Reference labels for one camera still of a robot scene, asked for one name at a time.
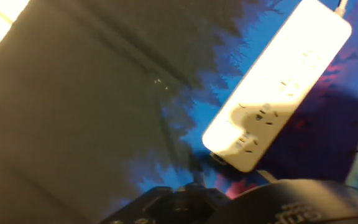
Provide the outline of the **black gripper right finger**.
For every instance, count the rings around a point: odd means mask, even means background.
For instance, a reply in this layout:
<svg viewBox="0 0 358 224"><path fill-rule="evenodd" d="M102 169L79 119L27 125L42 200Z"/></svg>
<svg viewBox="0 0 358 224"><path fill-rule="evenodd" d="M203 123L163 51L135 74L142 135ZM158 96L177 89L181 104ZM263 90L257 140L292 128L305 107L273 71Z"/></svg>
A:
<svg viewBox="0 0 358 224"><path fill-rule="evenodd" d="M274 184L278 181L278 179L266 170L257 170L257 172L270 184Z"/></svg>

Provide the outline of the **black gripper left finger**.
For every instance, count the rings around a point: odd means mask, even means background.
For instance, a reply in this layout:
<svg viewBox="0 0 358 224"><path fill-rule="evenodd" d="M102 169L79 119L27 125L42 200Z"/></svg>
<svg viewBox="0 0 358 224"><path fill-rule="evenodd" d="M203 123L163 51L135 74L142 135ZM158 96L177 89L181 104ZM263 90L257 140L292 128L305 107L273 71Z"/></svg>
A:
<svg viewBox="0 0 358 224"><path fill-rule="evenodd" d="M154 187L101 224L204 224L230 198L215 188L189 183L178 189Z"/></svg>

